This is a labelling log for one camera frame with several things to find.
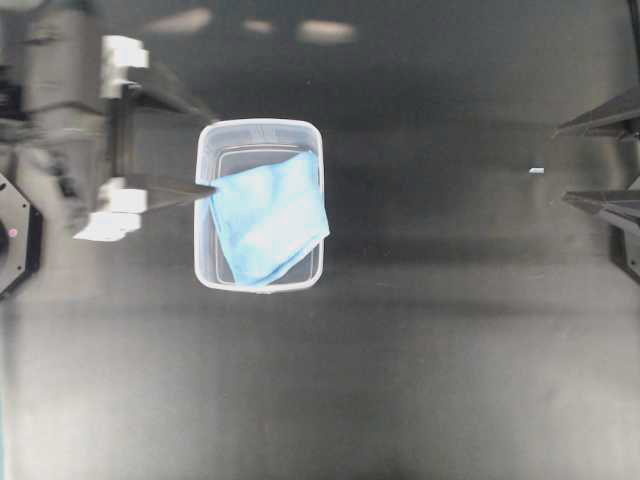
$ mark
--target plastic bin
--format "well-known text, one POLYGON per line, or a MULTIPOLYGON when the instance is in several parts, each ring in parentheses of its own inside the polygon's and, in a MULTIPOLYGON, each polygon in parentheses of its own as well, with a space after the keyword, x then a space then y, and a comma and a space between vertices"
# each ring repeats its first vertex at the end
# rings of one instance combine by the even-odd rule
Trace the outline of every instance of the plastic bin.
MULTIPOLYGON (((319 159, 320 189, 324 192, 322 136, 307 122, 250 119, 218 122, 205 128, 198 143, 196 183, 209 185, 219 177, 284 162, 311 150, 319 159)), ((237 285, 222 253, 209 199, 195 203, 195 272, 198 280, 220 290, 275 293, 312 287, 322 275, 324 241, 286 275, 264 287, 237 285)))

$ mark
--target blue cloth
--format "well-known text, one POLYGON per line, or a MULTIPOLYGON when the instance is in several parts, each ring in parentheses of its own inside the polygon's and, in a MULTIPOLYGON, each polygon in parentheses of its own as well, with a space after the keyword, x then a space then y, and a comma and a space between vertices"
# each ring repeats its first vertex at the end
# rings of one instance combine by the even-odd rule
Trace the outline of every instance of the blue cloth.
POLYGON ((329 235, 318 157, 312 152, 212 185, 218 239, 239 285, 273 283, 329 235))

